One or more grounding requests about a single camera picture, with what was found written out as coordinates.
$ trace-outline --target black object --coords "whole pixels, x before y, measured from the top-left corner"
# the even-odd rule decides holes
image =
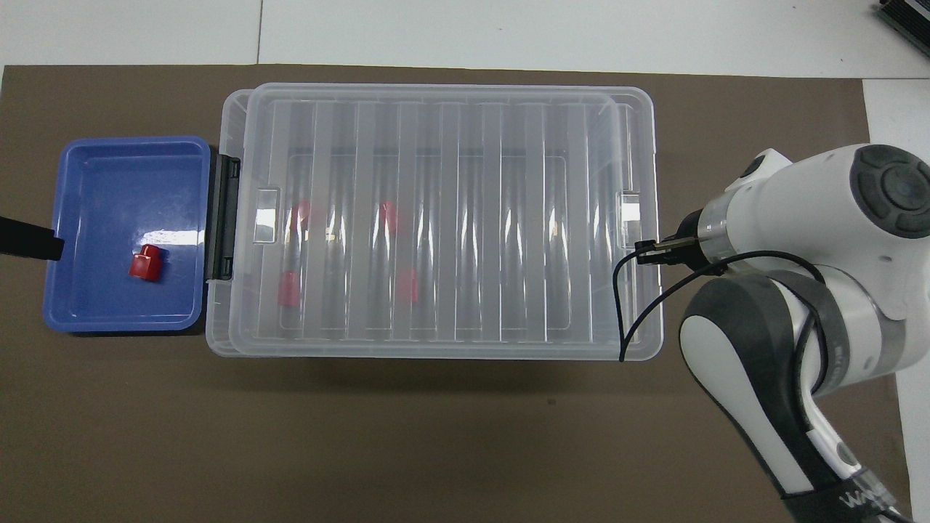
[[[64,240],[55,231],[0,216],[0,252],[57,262],[63,249]]]
[[[746,167],[746,170],[744,170],[743,173],[739,175],[739,177],[746,178],[747,176],[755,172],[756,169],[759,168],[759,166],[763,163],[764,160],[765,160],[765,154],[762,154],[761,156],[756,156],[756,158],[750,162],[749,166]]]
[[[698,219],[700,218],[700,213],[702,209],[696,210],[691,214],[684,217],[682,222],[678,225],[678,230],[675,231],[674,235],[666,236],[662,239],[661,242],[653,245],[657,245],[656,254],[650,254],[648,256],[640,256],[636,259],[636,262],[640,265],[643,264],[654,264],[654,265],[678,265],[679,263],[684,263],[692,271],[696,271],[702,267],[706,267],[711,262],[704,256],[704,253],[700,249],[700,245],[697,242],[698,239]],[[694,238],[694,242],[683,242],[681,245],[676,245],[674,240],[685,240],[688,238]],[[670,243],[673,247],[662,249],[662,244]],[[645,242],[636,242],[635,246],[637,248],[644,247],[649,245],[648,241]],[[724,273],[725,267],[719,268],[715,275],[722,275]]]
[[[869,469],[825,489],[782,498],[795,521],[861,523],[887,516],[895,497]]]
[[[930,167],[891,145],[856,151],[849,185],[859,208],[882,230],[902,238],[930,235]]]
[[[859,464],[859,460],[853,454],[853,451],[842,441],[836,446],[836,455],[847,465],[856,466]]]
[[[878,16],[930,56],[930,0],[881,0]]]
[[[226,154],[217,157],[217,168],[210,189],[210,214],[206,232],[206,279],[233,278],[240,163],[239,158]]]

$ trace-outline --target red block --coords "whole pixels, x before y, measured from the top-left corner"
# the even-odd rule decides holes
[[[132,255],[129,275],[146,281],[157,281],[162,273],[162,251],[160,248],[145,244],[139,254]]]
[[[397,233],[397,207],[394,206],[394,202],[391,200],[381,202],[378,215],[388,234],[395,235]]]
[[[300,307],[300,278],[296,272],[281,273],[281,280],[278,282],[278,305]]]

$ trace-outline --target red object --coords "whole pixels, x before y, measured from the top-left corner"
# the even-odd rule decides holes
[[[154,245],[145,244],[139,254],[132,255],[129,275],[146,281],[157,281],[162,273],[162,250]]]
[[[388,234],[395,234],[397,232],[397,207],[394,202],[391,200],[381,202],[380,207],[378,207],[378,215]]]
[[[310,221],[310,202],[300,200],[300,203],[291,208],[290,230],[292,233],[298,231],[298,224],[304,229],[307,228]]]
[[[300,279],[295,271],[281,273],[278,282],[278,305],[282,307],[300,307]]]
[[[419,287],[417,285],[417,271],[411,270],[408,277],[398,277],[395,286],[397,299],[403,302],[416,303],[419,300]]]

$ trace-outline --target black cable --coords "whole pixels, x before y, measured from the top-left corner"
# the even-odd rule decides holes
[[[791,290],[791,294],[794,295],[794,298],[804,304],[804,307],[807,307],[807,318],[804,320],[804,326],[801,328],[801,333],[798,336],[797,345],[794,347],[794,353],[796,355],[802,355],[804,353],[804,346],[807,344],[807,338],[810,335],[810,330],[812,327],[817,327],[817,344],[820,347],[820,361],[830,361],[830,355],[827,351],[827,334],[824,333],[822,325],[822,320],[820,319],[820,312],[811,303],[807,298],[801,296],[800,294]],[[797,366],[798,371],[801,370],[801,365]],[[827,378],[827,365],[820,366],[820,372],[817,375],[817,381],[814,383],[814,388],[811,389],[811,393],[816,391]]]
[[[622,264],[638,256],[637,251],[639,250],[640,249],[637,249],[633,253],[623,257],[623,259],[620,260],[620,262],[618,263],[618,266],[614,269],[614,300],[616,301],[617,311],[618,311],[617,316],[618,316],[618,320],[620,323],[620,357],[619,357],[620,361],[623,361],[624,358],[626,357],[627,347],[630,345],[630,341],[633,338],[633,334],[636,332],[639,326],[643,324],[646,317],[650,313],[652,313],[654,310],[656,310],[656,308],[660,304],[662,304],[662,302],[664,302],[666,298],[668,298],[669,296],[671,296],[672,294],[680,290],[685,285],[698,279],[699,277],[708,275],[730,263],[740,262],[742,260],[748,260],[750,258],[780,258],[782,260],[788,260],[789,262],[797,263],[798,265],[803,267],[808,273],[810,273],[811,276],[813,276],[816,281],[820,283],[825,283],[823,279],[823,274],[820,273],[820,271],[814,266],[813,263],[795,254],[791,254],[789,252],[783,252],[780,250],[753,250],[750,252],[743,252],[740,254],[736,254],[734,256],[730,256],[728,258],[724,258],[720,261],[716,261],[714,263],[705,265],[701,267],[700,269],[696,270],[695,272],[691,273],[690,275],[687,275],[681,280],[679,280],[678,283],[671,286],[665,292],[659,294],[657,298],[655,298],[652,302],[650,302],[643,309],[643,311],[639,314],[639,316],[636,318],[636,321],[634,321],[633,324],[630,326],[630,330],[624,335],[622,315],[620,314],[620,295],[619,295],[619,290],[618,290],[618,285],[617,285],[617,275],[619,275],[620,267],[622,266]]]
[[[828,361],[827,345],[825,342],[826,336],[823,333],[823,328],[820,326],[820,318],[815,319],[816,310],[813,307],[808,306],[807,311],[807,317],[804,319],[804,324],[801,326],[801,332],[798,334],[798,341],[794,344],[793,366],[795,369],[794,378],[797,383],[801,383],[801,362],[804,360],[804,350],[807,348],[807,342],[810,340],[811,329],[814,325],[817,326],[817,341],[820,343],[820,361]],[[821,365],[820,372],[817,374],[817,380],[814,382],[811,390],[807,392],[813,394],[820,384],[823,383],[826,375],[827,366]],[[804,426],[810,427],[810,421],[806,419],[806,416],[804,416]]]
[[[623,346],[623,336],[626,334],[626,331],[623,328],[623,311],[620,307],[620,287],[617,285],[617,278],[620,276],[620,269],[622,269],[623,266],[626,265],[630,260],[636,258],[640,254],[655,250],[653,245],[646,245],[637,248],[635,251],[620,259],[620,261],[617,262],[617,265],[614,266],[614,304],[617,307],[617,323],[620,326],[620,361],[623,361],[623,356],[626,353],[626,347]]]

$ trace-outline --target black joint cap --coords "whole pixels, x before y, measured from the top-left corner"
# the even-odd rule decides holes
[[[756,158],[750,162],[749,166],[746,167],[746,170],[744,170],[743,173],[739,175],[739,177],[746,178],[747,176],[755,172],[756,169],[759,168],[759,166],[763,163],[764,160],[765,160],[765,154],[762,154],[761,156],[756,156]]]
[[[869,220],[902,238],[930,236],[930,168],[891,145],[856,151],[849,171],[856,203]]]

